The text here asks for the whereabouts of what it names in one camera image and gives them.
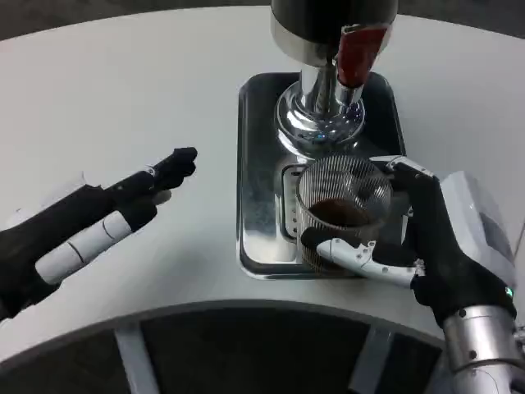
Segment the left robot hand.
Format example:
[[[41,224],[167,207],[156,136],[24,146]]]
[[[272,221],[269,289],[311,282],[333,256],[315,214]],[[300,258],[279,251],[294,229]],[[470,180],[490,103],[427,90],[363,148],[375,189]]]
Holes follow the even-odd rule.
[[[15,318],[100,254],[148,225],[158,205],[194,174],[198,151],[176,148],[159,163],[103,188],[83,184],[1,231],[1,318]]]

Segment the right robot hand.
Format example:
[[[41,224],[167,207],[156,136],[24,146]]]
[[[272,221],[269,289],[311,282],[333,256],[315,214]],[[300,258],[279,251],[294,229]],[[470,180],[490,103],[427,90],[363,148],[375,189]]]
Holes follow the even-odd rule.
[[[405,156],[372,162],[408,193],[413,249],[382,241],[346,241],[333,231],[309,227],[300,237],[322,260],[364,276],[409,286],[432,309],[438,325],[462,309],[491,306],[516,318],[514,263],[497,207],[477,179],[459,171],[439,180]]]

